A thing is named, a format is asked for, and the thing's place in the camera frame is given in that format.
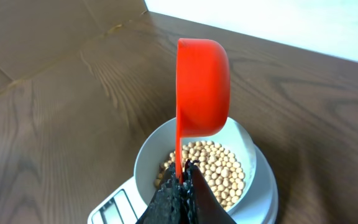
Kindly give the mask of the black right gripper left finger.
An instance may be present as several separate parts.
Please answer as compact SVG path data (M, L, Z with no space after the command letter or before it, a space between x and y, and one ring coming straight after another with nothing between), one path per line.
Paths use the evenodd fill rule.
M174 163L165 170L149 206L136 222L136 224L148 223L181 223L181 184L176 177Z

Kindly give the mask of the red plastic scoop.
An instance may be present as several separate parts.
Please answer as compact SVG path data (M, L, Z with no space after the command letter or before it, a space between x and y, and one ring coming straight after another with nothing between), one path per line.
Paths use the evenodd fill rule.
M225 49L209 39L180 38L176 65L176 177L183 182L181 140L212 136L226 123L231 76Z

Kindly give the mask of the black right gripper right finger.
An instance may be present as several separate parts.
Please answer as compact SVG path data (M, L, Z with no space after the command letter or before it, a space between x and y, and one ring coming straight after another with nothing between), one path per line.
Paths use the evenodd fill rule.
M182 223L236 224L220 206L200 169L191 161L185 163L182 187Z

